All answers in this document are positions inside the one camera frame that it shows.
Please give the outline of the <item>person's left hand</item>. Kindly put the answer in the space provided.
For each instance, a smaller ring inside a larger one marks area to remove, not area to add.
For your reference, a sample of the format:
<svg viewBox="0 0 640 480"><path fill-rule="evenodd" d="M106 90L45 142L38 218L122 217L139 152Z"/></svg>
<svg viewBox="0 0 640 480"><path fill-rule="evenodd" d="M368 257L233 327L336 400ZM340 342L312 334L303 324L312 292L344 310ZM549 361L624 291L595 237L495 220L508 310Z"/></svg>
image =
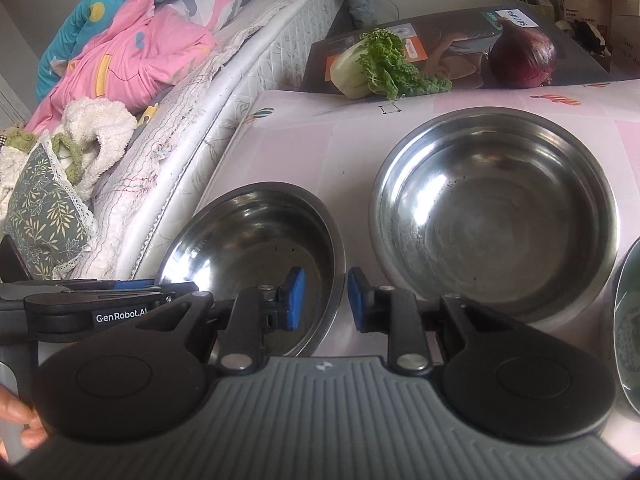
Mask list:
<svg viewBox="0 0 640 480"><path fill-rule="evenodd" d="M9 463L17 462L47 438L37 412L1 387L1 457Z"/></svg>

